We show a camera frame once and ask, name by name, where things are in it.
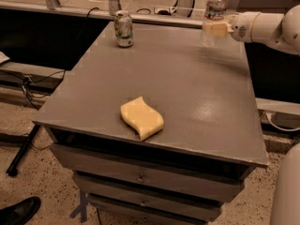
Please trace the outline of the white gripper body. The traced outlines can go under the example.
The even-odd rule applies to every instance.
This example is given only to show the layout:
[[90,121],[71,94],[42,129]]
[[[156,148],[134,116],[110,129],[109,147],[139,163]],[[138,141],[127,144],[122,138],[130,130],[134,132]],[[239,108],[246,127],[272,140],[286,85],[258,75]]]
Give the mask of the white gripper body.
[[236,41],[250,42],[253,20],[253,12],[244,12],[234,15],[232,18],[232,38]]

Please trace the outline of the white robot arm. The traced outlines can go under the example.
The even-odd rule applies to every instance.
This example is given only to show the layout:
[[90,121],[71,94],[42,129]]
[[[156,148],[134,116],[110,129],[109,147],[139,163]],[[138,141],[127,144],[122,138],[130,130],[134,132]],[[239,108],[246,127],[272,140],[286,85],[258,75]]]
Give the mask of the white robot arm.
[[[240,42],[257,42],[289,54],[300,54],[300,6],[286,14],[241,12],[205,17],[204,33]],[[300,225],[300,142],[282,160],[277,175],[270,225]]]

